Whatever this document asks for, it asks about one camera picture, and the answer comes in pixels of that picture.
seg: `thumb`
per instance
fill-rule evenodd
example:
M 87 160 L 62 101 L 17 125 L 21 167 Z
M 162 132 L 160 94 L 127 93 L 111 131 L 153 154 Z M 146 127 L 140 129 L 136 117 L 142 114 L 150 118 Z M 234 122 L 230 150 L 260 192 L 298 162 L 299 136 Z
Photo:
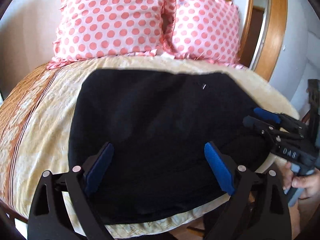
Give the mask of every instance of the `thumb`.
M 314 185 L 317 183 L 317 180 L 318 180 L 318 177 L 316 174 L 312 174 L 309 176 L 295 177 L 292 180 L 292 187 L 295 187 L 295 188 L 314 187 Z

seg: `bed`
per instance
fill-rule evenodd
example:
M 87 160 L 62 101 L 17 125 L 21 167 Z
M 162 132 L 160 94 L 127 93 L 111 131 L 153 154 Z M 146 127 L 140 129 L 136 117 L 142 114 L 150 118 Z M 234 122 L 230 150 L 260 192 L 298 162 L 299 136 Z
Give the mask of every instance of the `bed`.
M 60 21 L 59 0 L 13 0 L 3 19 L 3 40 L 21 42 L 15 47 L 6 45 L 4 64 L 24 65 L 32 70 L 52 57 L 54 30 Z M 251 16 L 252 0 L 232 0 L 239 6 L 239 36 L 245 44 Z M 77 95 L 83 81 L 95 69 L 151 69 L 170 73 L 212 73 L 229 75 L 261 107 L 272 112 L 283 112 L 299 118 L 287 99 L 271 87 L 257 73 L 239 65 L 227 67 L 191 59 L 173 59 L 167 54 L 155 57 L 107 56 L 77 61 L 52 70 L 43 64 L 30 72 L 14 87 L 0 108 L 0 200 L 7 212 L 27 221 L 33 193 L 44 170 L 53 174 L 68 171 L 68 135 Z M 275 160 L 269 155 L 258 169 L 264 172 Z M 75 230 L 83 233 L 66 194 L 65 202 Z M 191 211 L 170 218 L 141 224 L 107 225 L 115 238 L 169 231 L 201 217 L 228 200 L 223 195 Z

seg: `black fabric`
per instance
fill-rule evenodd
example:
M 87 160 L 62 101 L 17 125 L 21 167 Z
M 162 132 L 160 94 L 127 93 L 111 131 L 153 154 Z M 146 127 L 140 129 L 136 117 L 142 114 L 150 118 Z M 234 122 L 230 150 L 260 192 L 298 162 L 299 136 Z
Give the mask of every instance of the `black fabric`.
M 96 70 L 76 103 L 69 167 L 113 144 L 111 165 L 90 198 L 105 224 L 186 212 L 223 194 L 204 158 L 206 142 L 251 170 L 264 162 L 268 146 L 242 125 L 254 107 L 222 73 Z

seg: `bedsheet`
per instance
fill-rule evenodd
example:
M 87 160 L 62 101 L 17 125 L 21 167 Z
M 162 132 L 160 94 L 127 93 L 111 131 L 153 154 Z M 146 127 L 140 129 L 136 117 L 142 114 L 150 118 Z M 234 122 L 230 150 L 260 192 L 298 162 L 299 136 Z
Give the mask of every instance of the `bedsheet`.
M 68 137 L 77 95 L 82 82 L 98 68 L 152 69 L 197 74 L 222 72 L 233 78 L 261 107 L 299 117 L 284 96 L 247 69 L 234 69 L 203 61 L 141 56 L 90 59 L 54 70 L 46 70 L 45 65 L 42 65 L 14 88 L 0 107 L 0 200 L 23 217 L 28 217 L 42 172 L 51 170 L 55 174 L 68 171 Z M 258 171 L 265 171 L 275 158 L 270 154 Z M 106 227 L 115 238 L 157 234 L 201 217 L 228 198 L 228 195 L 223 195 L 167 219 Z M 64 199 L 75 230 L 83 233 L 67 193 Z

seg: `human hand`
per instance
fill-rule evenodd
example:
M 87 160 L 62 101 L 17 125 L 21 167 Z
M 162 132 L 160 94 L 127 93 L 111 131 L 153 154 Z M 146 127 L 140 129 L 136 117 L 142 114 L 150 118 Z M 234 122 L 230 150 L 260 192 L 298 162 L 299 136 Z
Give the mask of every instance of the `human hand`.
M 304 188 L 305 190 L 300 196 L 300 199 L 312 197 L 320 192 L 320 171 L 315 169 L 312 175 L 293 177 L 291 171 L 291 163 L 287 162 L 284 166 L 283 176 L 283 189 L 289 189 L 291 186 L 295 188 Z

